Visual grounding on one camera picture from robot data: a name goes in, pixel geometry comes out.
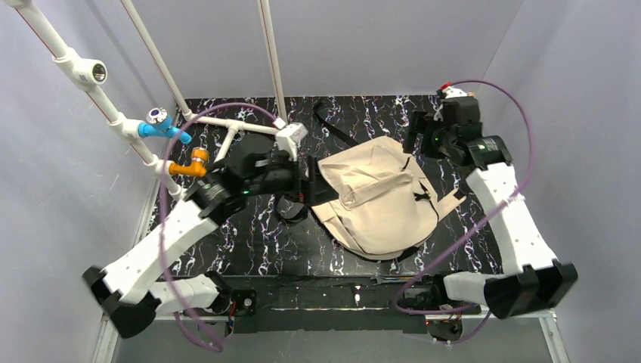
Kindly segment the beige student backpack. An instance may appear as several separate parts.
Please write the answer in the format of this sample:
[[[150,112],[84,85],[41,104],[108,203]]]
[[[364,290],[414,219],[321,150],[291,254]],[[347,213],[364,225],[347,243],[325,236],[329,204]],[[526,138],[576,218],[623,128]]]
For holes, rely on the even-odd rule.
[[[335,195],[317,206],[303,206],[279,220],[295,224],[313,214],[331,237],[369,260],[404,259],[465,199],[459,189],[438,197],[424,171],[402,144],[388,136],[359,143],[329,124],[314,108],[314,118],[347,149],[319,161],[317,172]]]

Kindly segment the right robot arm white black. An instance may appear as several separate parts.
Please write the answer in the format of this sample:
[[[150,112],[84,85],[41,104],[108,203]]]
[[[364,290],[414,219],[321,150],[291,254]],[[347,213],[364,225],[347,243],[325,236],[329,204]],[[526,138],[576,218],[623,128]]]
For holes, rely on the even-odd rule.
[[[570,262],[562,263],[544,241],[516,181],[512,157],[503,139],[484,135],[478,101],[472,96],[444,98],[437,112],[415,111],[403,143],[420,153],[458,166],[467,188],[481,204],[502,259],[502,273],[469,271],[436,274],[428,279],[427,299],[403,296],[401,307],[461,311],[466,304],[486,306],[497,318],[554,309],[578,280]]]

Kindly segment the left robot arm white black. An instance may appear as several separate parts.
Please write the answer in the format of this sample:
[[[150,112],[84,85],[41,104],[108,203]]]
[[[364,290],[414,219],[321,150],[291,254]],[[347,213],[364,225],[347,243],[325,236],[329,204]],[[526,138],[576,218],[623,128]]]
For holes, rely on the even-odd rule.
[[[106,267],[92,266],[83,280],[122,338],[149,327],[158,315],[210,309],[232,315],[248,296],[221,275],[207,272],[171,280],[168,267],[196,242],[242,211],[249,198],[272,194],[306,207],[335,200],[337,191],[309,157],[302,168],[291,138],[248,135],[226,157],[206,167],[158,226]]]

